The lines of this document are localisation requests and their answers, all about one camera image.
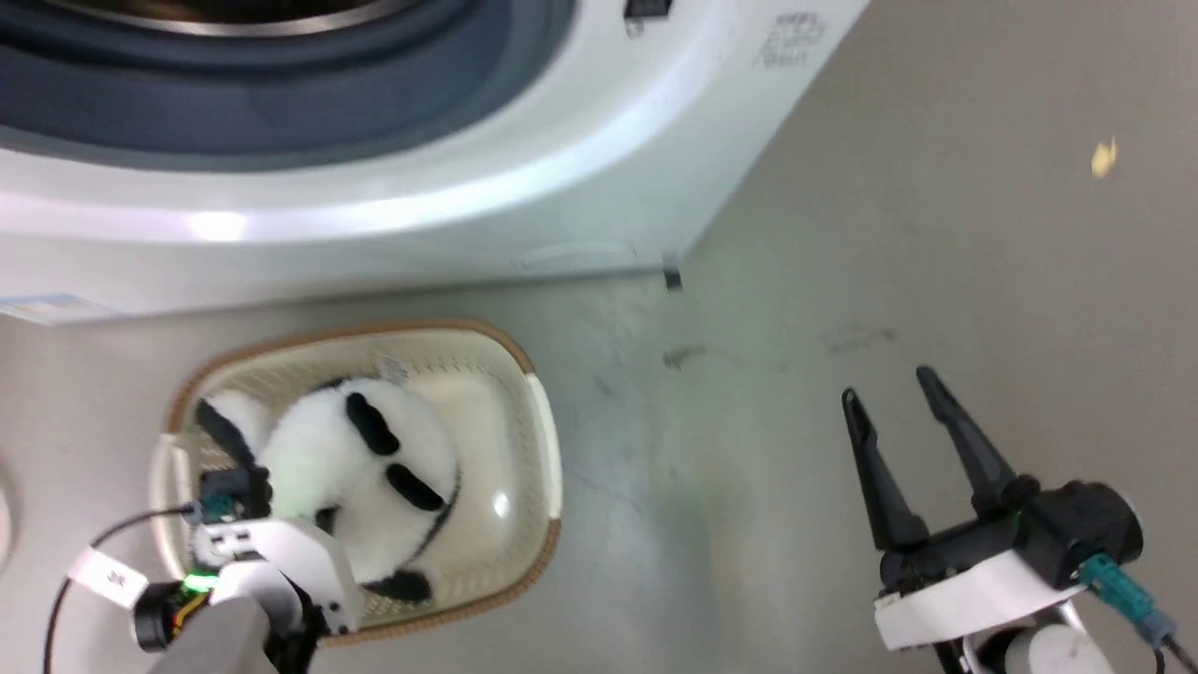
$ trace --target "gray floor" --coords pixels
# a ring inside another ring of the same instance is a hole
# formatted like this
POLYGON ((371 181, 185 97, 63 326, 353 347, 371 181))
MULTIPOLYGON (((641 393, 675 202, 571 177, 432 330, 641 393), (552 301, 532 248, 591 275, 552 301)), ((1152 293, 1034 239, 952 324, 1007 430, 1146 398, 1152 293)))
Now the gray floor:
MULTIPOLYGON (((518 603, 322 652, 317 672, 934 669, 873 633, 877 558, 837 407, 858 385, 916 509, 933 527, 964 518, 922 362, 1017 468, 1132 494, 1150 527, 1137 573, 1198 626, 1196 26, 1182 0, 876 2, 680 292, 646 277, 0 321, 0 472, 20 509, 0 576, 5 669, 35 669, 86 538, 144 505, 165 401, 192 369, 266 336, 413 315, 479 316, 527 347, 561 424, 562 545, 518 603), (1112 134, 1120 160, 1097 181, 1090 152, 1112 134)), ((153 565, 144 535, 123 553, 153 565)), ((1129 630, 1083 613, 1117 664, 1146 669, 1129 630)), ((92 597, 72 599, 62 633, 60 674, 149 666, 92 597)))

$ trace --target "panda plush toy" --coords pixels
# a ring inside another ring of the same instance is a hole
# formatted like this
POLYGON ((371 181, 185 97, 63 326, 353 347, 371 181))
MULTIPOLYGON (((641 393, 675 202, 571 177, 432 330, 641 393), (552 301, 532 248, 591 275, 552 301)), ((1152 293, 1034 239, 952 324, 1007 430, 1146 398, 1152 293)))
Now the panda plush toy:
MULTIPOLYGON (((315 522, 345 548, 367 590, 405 602, 432 597, 415 566, 461 485, 458 450, 432 407, 391 379, 328 382, 277 421, 235 390, 200 401, 199 426, 237 463, 270 472, 273 517, 315 522)), ((193 540, 196 560, 220 566, 193 540)))

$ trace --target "brown basket rim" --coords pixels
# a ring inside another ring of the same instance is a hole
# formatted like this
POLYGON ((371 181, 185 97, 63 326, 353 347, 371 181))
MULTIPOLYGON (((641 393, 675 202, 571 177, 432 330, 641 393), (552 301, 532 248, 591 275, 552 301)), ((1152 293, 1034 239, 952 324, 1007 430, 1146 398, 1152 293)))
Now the brown basket rim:
MULTIPOLYGON (((365 334, 381 334, 386 332, 406 332, 415 329, 464 329, 470 332, 478 332, 491 340, 496 341, 502 346, 508 354, 515 359, 516 365, 520 366, 520 371, 525 375, 533 375, 536 370, 532 366, 532 360, 528 359, 528 354, 512 339, 507 332, 503 332, 494 324, 470 317, 448 317, 448 318, 420 318, 420 320, 403 320, 403 321, 387 321, 387 322, 374 322, 367 324, 359 324, 356 327, 343 327, 337 329, 326 329, 320 332, 309 332, 304 334, 296 334, 291 336, 284 336, 280 340, 272 340, 246 347, 242 350, 236 350, 225 353, 210 360, 207 364, 196 370, 187 383, 180 389, 175 395, 175 400, 171 402, 170 411, 167 417, 167 432, 171 435, 177 435, 183 429, 183 420, 187 418, 187 402, 192 400, 196 389, 200 384, 208 378, 213 372, 231 365, 237 362, 249 360, 271 352, 277 352, 280 350, 289 350, 294 347, 303 347, 307 345, 315 345, 319 342, 328 342, 332 340, 343 340, 345 336, 358 336, 365 334)), ((422 618, 416 618, 413 620, 405 620, 401 623, 395 623, 392 625, 379 625, 376 627, 367 627, 353 634, 345 636, 329 636, 320 640, 321 646, 345 646, 358 644, 362 642, 370 642, 376 639, 389 639, 392 637, 400 637, 404 634, 410 634, 420 630, 428 630, 431 627, 438 627, 464 618, 471 618, 480 613, 498 608, 507 603, 510 603, 520 595, 528 591, 537 581, 540 579, 549 563, 553 559, 553 553, 557 551, 557 541, 562 532, 562 521, 559 518, 550 520, 549 528, 545 532, 545 540, 541 542, 540 552, 537 553, 537 559, 533 560, 532 565, 525 572, 519 581, 509 585, 507 589, 501 590, 494 595, 485 596, 472 602, 465 603, 462 606, 450 608, 447 611, 436 612, 422 618)))

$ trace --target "beige plastic basket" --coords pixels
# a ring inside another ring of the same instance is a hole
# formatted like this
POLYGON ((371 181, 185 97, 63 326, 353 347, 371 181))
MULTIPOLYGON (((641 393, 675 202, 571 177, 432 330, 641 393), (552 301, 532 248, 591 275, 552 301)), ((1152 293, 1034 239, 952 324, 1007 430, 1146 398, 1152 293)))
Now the beige plastic basket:
MULTIPOLYGON (((398 362, 461 453, 458 505, 418 561, 434 599, 406 605, 370 593, 364 629, 322 645, 388 638, 514 600, 540 577, 561 529, 562 474, 549 399, 532 363, 500 329, 472 320, 357 327, 252 347, 216 360, 183 387, 151 466, 151 508, 192 500, 199 475, 232 461, 195 425, 200 397, 238 389, 277 413, 334 377, 398 362)), ((167 569, 182 578, 188 530, 155 523, 167 569)))

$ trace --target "white tag on cable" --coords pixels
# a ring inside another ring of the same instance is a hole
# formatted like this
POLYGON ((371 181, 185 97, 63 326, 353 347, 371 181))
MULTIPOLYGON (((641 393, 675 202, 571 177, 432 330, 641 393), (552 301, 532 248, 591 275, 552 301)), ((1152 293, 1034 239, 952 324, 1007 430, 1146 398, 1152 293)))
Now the white tag on cable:
POLYGON ((149 578, 96 548, 84 551, 68 576, 75 583, 125 608, 133 608, 141 593, 150 587, 149 578))

